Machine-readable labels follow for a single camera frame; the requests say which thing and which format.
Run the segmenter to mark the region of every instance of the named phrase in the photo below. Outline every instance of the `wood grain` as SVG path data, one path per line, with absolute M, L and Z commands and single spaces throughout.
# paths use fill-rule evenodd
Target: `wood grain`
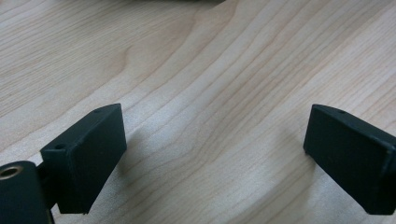
M 302 148 L 312 104 L 396 135 L 395 87 L 395 1 L 0 1 L 0 164 L 122 103 L 128 151 L 57 223 L 395 223 Z

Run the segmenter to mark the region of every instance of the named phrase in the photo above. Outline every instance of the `screw hole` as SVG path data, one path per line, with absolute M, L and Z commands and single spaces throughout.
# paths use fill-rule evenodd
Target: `screw hole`
M 66 147 L 66 144 L 58 144 L 55 146 L 55 149 L 62 149 L 64 147 Z
M 0 180 L 9 179 L 21 172 L 23 167 L 21 166 L 11 166 L 2 171 L 0 171 Z

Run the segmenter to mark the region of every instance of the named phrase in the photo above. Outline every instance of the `light wood surface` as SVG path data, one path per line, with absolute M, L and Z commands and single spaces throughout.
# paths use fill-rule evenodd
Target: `light wood surface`
M 0 1 L 0 164 L 122 104 L 128 150 L 57 223 L 395 223 L 303 141 L 312 104 L 396 135 L 396 2 Z

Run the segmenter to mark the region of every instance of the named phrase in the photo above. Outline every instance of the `wooden table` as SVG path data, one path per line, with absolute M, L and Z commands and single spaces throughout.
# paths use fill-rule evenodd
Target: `wooden table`
M 303 151 L 312 104 L 396 135 L 396 2 L 0 2 L 0 164 L 121 103 L 128 150 L 57 223 L 394 223 Z

